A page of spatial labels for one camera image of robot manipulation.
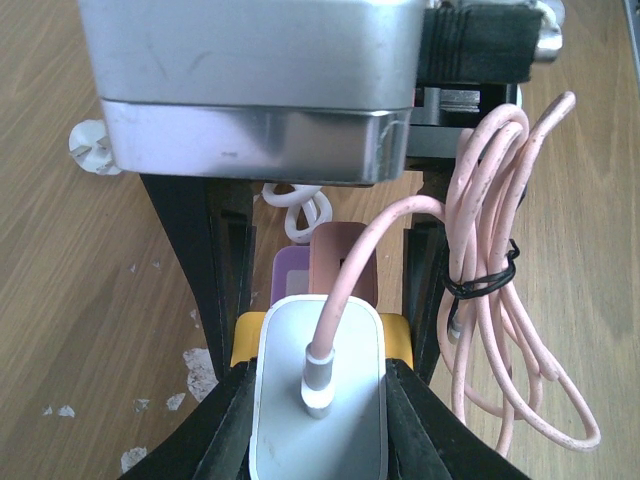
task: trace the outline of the purple object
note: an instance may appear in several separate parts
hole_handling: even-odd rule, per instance
[[[311,247],[284,247],[273,259],[271,305],[289,295],[309,293]]]

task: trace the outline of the pink cable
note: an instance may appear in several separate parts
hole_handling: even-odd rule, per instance
[[[446,205],[426,196],[405,198],[380,213],[358,239],[324,305],[310,345],[311,355],[324,359],[331,353],[340,318],[358,277],[382,235],[401,216],[429,213],[444,223],[451,252],[449,276],[456,283],[504,270],[516,209],[533,164],[546,135],[574,105],[573,93],[560,95],[530,133],[525,113],[515,105],[502,105],[487,115],[475,130],[465,130],[460,136]],[[448,316],[453,300],[452,294],[445,291],[437,330],[442,358],[453,377],[454,414],[464,423],[465,397],[468,397],[480,408],[501,417],[496,450],[502,455],[509,450],[513,423],[519,419],[563,447],[576,451],[594,449],[601,438],[596,420],[567,373],[540,340],[513,283],[489,295],[460,301],[455,318],[460,338],[455,354],[448,340]],[[476,326],[503,392],[502,406],[490,404],[466,383]],[[522,398],[513,384],[507,337],[524,357],[529,378],[528,400]],[[584,440],[561,432],[536,413],[542,402],[542,377],[560,383],[582,420]]]

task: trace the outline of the yellow object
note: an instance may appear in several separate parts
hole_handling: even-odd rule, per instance
[[[233,352],[231,353],[232,367],[239,362],[246,362],[258,356],[260,331],[265,316],[265,312],[247,312],[238,318],[233,338]],[[413,368],[409,322],[402,315],[396,313],[381,313],[380,319],[384,329],[386,357],[403,360]]]

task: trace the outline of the brown object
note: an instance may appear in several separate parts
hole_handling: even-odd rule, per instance
[[[534,69],[524,107],[537,118],[567,88],[578,106],[547,139],[517,214],[515,282],[604,440],[576,454],[518,422],[509,461],[534,479],[633,479],[640,471],[638,85],[622,1],[564,3],[566,47],[554,65]],[[67,152],[73,126],[102,116],[77,3],[0,5],[0,479],[114,479],[125,451],[151,451],[195,407],[182,352],[204,347],[204,336],[138,177],[88,174]],[[429,178],[425,193],[441,191]],[[323,192],[334,218],[366,224],[420,185],[422,175],[407,172],[373,188]],[[252,308],[266,311],[273,256],[290,241],[286,209],[261,200],[255,208]],[[378,246],[381,312],[401,311],[409,223],[398,221]],[[489,367],[477,360],[483,356],[477,348],[468,377],[498,404]],[[516,362],[516,379],[523,369]],[[431,387],[448,402],[444,370]],[[168,411],[166,399],[181,392],[182,406]],[[136,398],[151,399],[149,409],[135,413]],[[56,415],[66,404],[75,418]],[[42,416],[47,405],[54,414]],[[577,417],[561,416],[568,402],[559,388],[545,391],[545,406],[555,425],[580,433]],[[495,443],[499,421],[477,408],[467,420]]]
[[[311,237],[309,261],[309,293],[329,294],[338,278],[342,262],[367,226],[358,222],[328,222],[318,225]],[[378,272],[376,252],[362,271],[351,294],[378,304]]]

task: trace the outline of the wooden table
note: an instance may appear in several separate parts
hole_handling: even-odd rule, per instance
[[[567,3],[566,48],[553,67],[535,69],[524,104],[536,118],[572,89],[579,105],[543,149],[520,210],[515,281],[591,403],[603,442],[577,454],[518,425],[510,460],[535,478],[637,478],[638,87],[622,2]],[[165,401],[187,392],[182,353],[205,346],[202,329],[139,178],[84,173],[68,155],[71,128],[101,116],[75,3],[6,0],[0,32],[0,478],[114,478],[123,452],[153,449],[195,407],[189,393],[176,412]],[[326,190],[337,220],[366,222],[420,184],[407,174]],[[287,242],[284,212],[262,201],[256,210],[254,307],[265,309],[272,241]],[[379,248],[381,311],[400,311],[402,228]],[[497,399],[482,353],[473,383]],[[442,398],[448,381],[439,368]],[[579,434],[559,388],[547,391],[543,412]],[[151,400],[148,410],[134,412],[138,398]],[[56,415],[63,405],[75,418]],[[42,415],[47,406],[53,415]],[[494,418],[471,408],[469,423],[495,442]]]

